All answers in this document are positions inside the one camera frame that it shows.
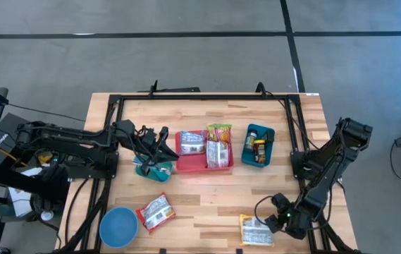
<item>wooden tabletop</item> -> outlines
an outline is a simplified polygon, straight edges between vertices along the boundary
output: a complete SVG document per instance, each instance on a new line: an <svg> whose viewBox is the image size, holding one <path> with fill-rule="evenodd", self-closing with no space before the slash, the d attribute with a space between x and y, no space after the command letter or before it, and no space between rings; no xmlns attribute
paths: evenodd
<svg viewBox="0 0 401 254"><path fill-rule="evenodd" d="M86 130L103 128L109 95L92 95ZM308 137L322 146L330 137L321 99L318 95L309 94L300 94L300 98ZM274 247L240 246L240 214L253 215L255 204L267 195L281 192L293 201L299 194L289 160L292 148L287 117L276 100L130 100L125 102L122 119L130 119L138 129L141 125L154 128L157 133L161 127L167 126L170 133L167 144L173 150L178 131L205 129L212 123L230 123L233 125L235 166L231 171L216 174L177 174L174 171L167 183L157 183L138 176L131 164L134 154L120 147L120 163L117 176L112 181L108 210L118 206L136 210L165 192L176 216L152 234L140 223L136 239L127 248L112 249L103 244L102 253L158 253L160 248L166 248L168 253L235 253L236 248L243 248L244 253L309 253L307 238L296 240L280 232L274 234ZM243 164L240 159L250 123L276 131L271 164L262 169ZM297 127L296 132L302 150ZM68 206L81 182L78 179L70 185L59 231L63 245ZM85 219L91 186L92 180L89 180L75 201L69 222L69 238ZM259 206L260 217L274 212L276 209L269 200ZM94 247L97 223L97 219L92 223L89 248ZM357 247L345 196L338 185L333 189L330 224L347 245ZM321 248L319 232L315 235Z"/></svg>

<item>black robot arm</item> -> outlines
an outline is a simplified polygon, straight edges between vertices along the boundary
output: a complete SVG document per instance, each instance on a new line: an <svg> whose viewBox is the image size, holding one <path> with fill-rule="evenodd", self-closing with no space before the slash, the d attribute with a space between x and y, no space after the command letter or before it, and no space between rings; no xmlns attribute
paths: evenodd
<svg viewBox="0 0 401 254"><path fill-rule="evenodd" d="M309 222L319 222L339 251L353 252L335 234L328 221L323 218L328 192L333 184L355 161L360 151L368 147L372 127L352 119L340 119L332 138L319 150L294 152L291 155L293 173L297 179L309 180L296 201L290 202L282 193L277 193L271 202L277 207L274 214L265 219L272 233L284 231L290 236L303 239Z"/></svg>
<svg viewBox="0 0 401 254"><path fill-rule="evenodd" d="M17 146L26 150L53 150L61 154L72 155L77 160L68 168L70 179L108 179L116 175L118 143L132 150L136 156L148 156L143 159L142 171L149 173L149 166L159 162L171 162L178 155L166 144L168 128L163 127L158 140L152 128L142 127L135 130L130 120L115 122L97 132L55 126L41 121L19 125Z"/></svg>

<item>concrete floor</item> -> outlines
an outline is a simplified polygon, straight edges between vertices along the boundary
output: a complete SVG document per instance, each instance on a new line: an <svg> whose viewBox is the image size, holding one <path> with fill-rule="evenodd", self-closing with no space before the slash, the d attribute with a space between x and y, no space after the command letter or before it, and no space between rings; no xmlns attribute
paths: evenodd
<svg viewBox="0 0 401 254"><path fill-rule="evenodd" d="M294 31L401 30L401 0L288 0ZM0 0L0 33L284 30L276 0ZM389 152L401 136L401 37L296 37L307 92L321 94L329 129L340 116L374 127L344 175L359 248L401 253L401 181ZM0 87L12 103L84 118L92 92L199 86L202 91L296 92L285 37L0 40ZM82 123L7 107L28 120ZM401 150L393 155L401 174ZM11 223L1 245L50 251L55 235Z"/></svg>

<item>snack bag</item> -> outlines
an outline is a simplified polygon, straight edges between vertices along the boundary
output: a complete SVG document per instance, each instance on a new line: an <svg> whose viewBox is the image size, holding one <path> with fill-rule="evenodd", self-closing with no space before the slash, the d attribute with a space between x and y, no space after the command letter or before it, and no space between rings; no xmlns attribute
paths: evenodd
<svg viewBox="0 0 401 254"><path fill-rule="evenodd" d="M171 204L167 201L166 194L162 193L156 200L136 210L136 214L145 228L151 233L158 226L173 218L175 211L173 211Z"/></svg>
<svg viewBox="0 0 401 254"><path fill-rule="evenodd" d="M205 152L205 135L182 131L180 134L180 154L198 155Z"/></svg>
<svg viewBox="0 0 401 254"><path fill-rule="evenodd" d="M228 166L228 146L225 142L206 142L206 163L209 168Z"/></svg>
<svg viewBox="0 0 401 254"><path fill-rule="evenodd" d="M231 124L211 124L206 127L208 140L231 142Z"/></svg>
<svg viewBox="0 0 401 254"><path fill-rule="evenodd" d="M241 214L241 246L273 246L271 230L255 217Z"/></svg>

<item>red tray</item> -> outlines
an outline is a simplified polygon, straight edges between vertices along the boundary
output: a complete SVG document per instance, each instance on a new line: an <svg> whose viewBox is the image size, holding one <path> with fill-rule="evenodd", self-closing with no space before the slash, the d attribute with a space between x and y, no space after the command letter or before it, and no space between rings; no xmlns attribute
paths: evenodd
<svg viewBox="0 0 401 254"><path fill-rule="evenodd" d="M202 131L190 131L195 134L202 134ZM207 131L204 131L204 137L206 140ZM181 132L177 132L175 134L175 152L180 155L181 151ZM218 171L218 170L229 170L233 168L233 151L230 147L230 154L228 155L228 167L221 168L209 168L206 163L206 153L202 153L200 155L180 155L177 161L177 172L179 173L196 173L196 172L205 172L205 171Z"/></svg>

